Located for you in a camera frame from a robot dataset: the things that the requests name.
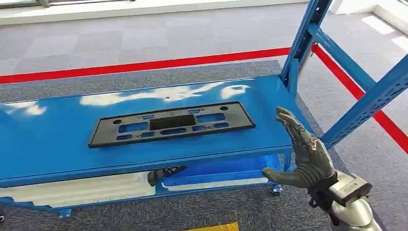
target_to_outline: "yellow object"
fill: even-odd
[[[238,222],[186,231],[239,231]]]

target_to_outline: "blue metal table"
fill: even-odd
[[[0,203],[68,217],[71,208],[79,206],[271,184],[259,180],[262,179],[261,167],[269,166],[281,171],[294,168],[291,166],[291,140],[283,126],[274,119],[275,107],[291,110],[306,129],[312,131],[294,99],[299,68],[313,40],[321,43],[366,92],[322,137],[329,148],[333,147],[408,87],[408,55],[376,83],[319,28],[330,2],[310,1],[279,75],[0,104],[0,154],[3,162],[0,168]],[[102,117],[232,101],[241,102],[256,124],[255,128],[115,147],[90,149],[87,146],[96,122]],[[279,158],[278,154],[283,154],[283,158]],[[244,167],[222,169],[207,175],[193,171],[202,166],[232,166],[233,162],[228,161],[238,160],[242,160],[243,164],[260,160],[264,164],[259,165],[259,170]],[[48,193],[55,190],[63,195],[69,189],[68,185],[82,184],[86,188],[86,180],[96,184],[98,179],[115,176],[131,176],[133,179],[133,175],[129,174],[182,165],[193,170],[180,174],[179,178],[183,179],[174,175],[169,185],[174,185],[177,180],[184,182],[191,179],[191,182],[197,183],[196,188],[172,190],[162,181],[143,192],[145,196],[131,197],[133,194],[130,193],[120,199],[83,200],[85,203],[72,202],[69,206],[56,203],[55,198],[49,200],[53,204],[40,203],[38,197],[29,193],[30,190],[49,190]],[[201,185],[202,182],[198,181],[204,175],[212,179],[209,181],[213,183],[212,187]],[[240,180],[245,180],[245,177],[257,180],[241,183]]]

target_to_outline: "white wall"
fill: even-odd
[[[333,14],[372,12],[378,0],[333,0],[330,12]]]
[[[0,25],[55,22],[88,18],[172,13],[247,6],[308,2],[309,0],[136,0],[0,10]]]
[[[408,6],[397,0],[333,0],[333,14],[373,12],[408,35]]]

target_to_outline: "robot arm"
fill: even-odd
[[[281,173],[265,168],[263,175],[279,184],[307,188],[310,206],[325,211],[335,230],[381,231],[367,201],[372,185],[354,174],[349,176],[335,170],[321,140],[310,134],[288,110],[278,107],[276,111],[276,119],[292,139],[297,169]]]

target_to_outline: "black glove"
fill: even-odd
[[[310,188],[332,176],[335,171],[322,141],[310,134],[290,111],[277,107],[276,113],[276,120],[285,126],[292,139],[297,169],[282,173],[266,167],[262,174],[272,182],[298,188]]]

